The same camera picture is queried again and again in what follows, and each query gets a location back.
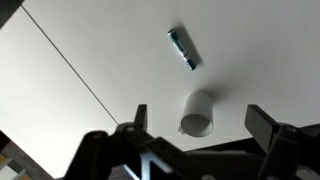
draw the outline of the black object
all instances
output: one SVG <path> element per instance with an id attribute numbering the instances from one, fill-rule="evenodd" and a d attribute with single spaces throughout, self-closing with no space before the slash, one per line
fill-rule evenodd
<path id="1" fill-rule="evenodd" d="M 320 174 L 320 124 L 277 123 L 249 105 L 245 126 L 253 138 L 182 152 L 145 131 L 146 113 L 147 106 L 139 105 L 134 122 L 120 124 L 112 136 L 88 133 L 64 179 L 105 180 L 112 167 L 122 164 L 140 179 L 299 179 L 298 165 Z"/>
<path id="2" fill-rule="evenodd" d="M 0 0 L 0 29 L 20 7 L 24 0 Z"/>

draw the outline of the black metal frame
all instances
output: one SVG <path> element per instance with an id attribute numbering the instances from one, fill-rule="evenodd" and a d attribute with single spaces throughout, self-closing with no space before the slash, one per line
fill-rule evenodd
<path id="1" fill-rule="evenodd" d="M 140 179 L 299 179 L 298 165 L 320 174 L 320 124 L 304 128 L 280 124 L 258 106 L 249 105 L 245 126 L 255 141 L 185 153 L 145 131 L 147 106 L 139 105 L 134 122 L 119 125 L 112 136 L 88 133 L 65 179 L 105 180 L 111 168 L 121 164 Z M 224 152 L 230 148 L 236 151 Z"/>

